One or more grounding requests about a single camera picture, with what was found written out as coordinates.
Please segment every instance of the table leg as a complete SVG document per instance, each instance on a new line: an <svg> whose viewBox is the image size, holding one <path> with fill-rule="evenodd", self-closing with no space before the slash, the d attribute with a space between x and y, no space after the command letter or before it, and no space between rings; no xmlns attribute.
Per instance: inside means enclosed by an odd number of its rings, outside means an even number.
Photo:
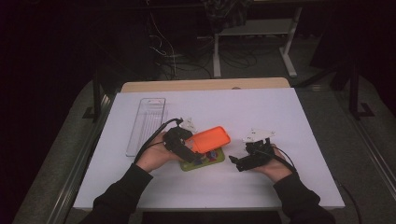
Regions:
<svg viewBox="0 0 396 224"><path fill-rule="evenodd" d="M289 49L291 46L291 41L294 38L294 34L296 32L298 20L300 18L302 8L298 7L294 13L293 20L290 24L289 28L289 33L288 33L288 40L286 41L286 44L284 47L279 48L280 54L282 55L283 63L286 65L286 69L288 69L289 76L290 77L297 77L296 70L294 69L294 66L291 62L291 59L289 57Z"/></svg>
<svg viewBox="0 0 396 224"><path fill-rule="evenodd" d="M219 35L215 34L215 52L213 53L213 77L221 78L219 58Z"/></svg>

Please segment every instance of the white table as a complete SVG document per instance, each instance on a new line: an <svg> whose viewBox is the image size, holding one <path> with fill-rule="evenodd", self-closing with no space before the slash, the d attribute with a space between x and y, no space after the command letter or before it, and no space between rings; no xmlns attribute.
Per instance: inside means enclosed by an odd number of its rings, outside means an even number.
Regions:
<svg viewBox="0 0 396 224"><path fill-rule="evenodd" d="M183 172L177 161L152 172L139 209L274 210L281 204L273 184L253 171L238 172L229 155L247 155L242 138L250 128L275 131L271 141L293 159L302 181L327 208L344 207L294 89L149 91L119 93L93 154L74 207L91 209L93 200L119 180L133 158L125 156L142 98L166 98L168 119L192 117L199 131L222 126L232 141L226 160Z"/></svg>

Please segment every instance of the table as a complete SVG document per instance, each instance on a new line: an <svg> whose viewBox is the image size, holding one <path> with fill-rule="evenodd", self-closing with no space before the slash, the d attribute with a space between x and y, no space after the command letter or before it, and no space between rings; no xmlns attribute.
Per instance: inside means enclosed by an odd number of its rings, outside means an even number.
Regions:
<svg viewBox="0 0 396 224"><path fill-rule="evenodd" d="M221 35L283 35L287 34L285 45L279 48L283 63L288 70L290 77L297 77L296 70L289 57L291 42L298 25L302 8L295 9L292 19L271 19L247 21L245 26L224 29L219 34L215 34L215 45L213 53L213 74L214 77L221 77L220 59L219 59L219 36Z"/></svg>
<svg viewBox="0 0 396 224"><path fill-rule="evenodd" d="M295 90L283 78L246 78L125 84L116 96L75 208L91 209L94 198L123 176L133 161L125 151L138 103L141 98L160 96L166 98L169 119L191 116L199 131L221 125L232 141L223 147L226 160L221 163L183 172L178 162L172 161L152 172L154 178L142 194L138 209L279 209L280 200L266 176L253 171L240 173L228 160L229 155L247 155L242 138L250 128L276 132L272 142L293 159L303 182L320 196L321 206L345 206Z"/></svg>

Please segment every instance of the metal stand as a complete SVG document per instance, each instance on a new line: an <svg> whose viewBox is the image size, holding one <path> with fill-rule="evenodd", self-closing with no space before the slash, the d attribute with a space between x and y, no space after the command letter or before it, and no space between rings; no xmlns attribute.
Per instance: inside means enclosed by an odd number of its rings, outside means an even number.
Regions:
<svg viewBox="0 0 396 224"><path fill-rule="evenodd" d="M220 58L219 58L219 35L215 34L215 52L213 52L213 77L221 78Z"/></svg>
<svg viewBox="0 0 396 224"><path fill-rule="evenodd" d="M99 77L97 74L97 71L92 77L92 88L93 88L93 113L92 113L92 107L88 107L85 110L84 115L82 116L84 119L93 119L93 123L95 123L101 113L101 93L100 93L100 83L99 83Z"/></svg>
<svg viewBox="0 0 396 224"><path fill-rule="evenodd" d="M289 33L288 33L288 40L284 47L279 48L280 55L282 56L283 63L286 65L286 69L288 69L288 73L290 77L297 77L296 70L294 69L293 63L289 57L289 50L291 46L291 41L294 38L294 34L296 32L296 28L298 25L298 21L300 19L302 8L298 7L294 13L293 20L290 24Z"/></svg>
<svg viewBox="0 0 396 224"><path fill-rule="evenodd" d="M349 90L349 111L356 120L361 120L361 117L372 117L373 111L366 103L362 103L363 112L358 109L359 97L359 73L356 69L356 64L352 64L352 73L350 75L350 90Z"/></svg>

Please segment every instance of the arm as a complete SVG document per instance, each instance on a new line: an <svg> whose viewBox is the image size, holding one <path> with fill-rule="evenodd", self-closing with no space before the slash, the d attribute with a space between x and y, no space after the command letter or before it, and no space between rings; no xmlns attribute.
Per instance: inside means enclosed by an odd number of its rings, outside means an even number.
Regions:
<svg viewBox="0 0 396 224"><path fill-rule="evenodd" d="M149 173L168 161L179 160L179 157L166 150L163 144L153 145L160 143L163 135L164 133L160 133L139 161L133 163L119 181L94 200L92 211L81 223L128 223L143 190L152 179Z"/></svg>
<svg viewBox="0 0 396 224"><path fill-rule="evenodd" d="M284 158L274 148L277 156ZM267 175L274 181L274 188L282 202L282 210L290 218L290 224L330 224L335 223L334 217L320 207L319 196L308 189L285 165L276 160L255 168L256 171Z"/></svg>

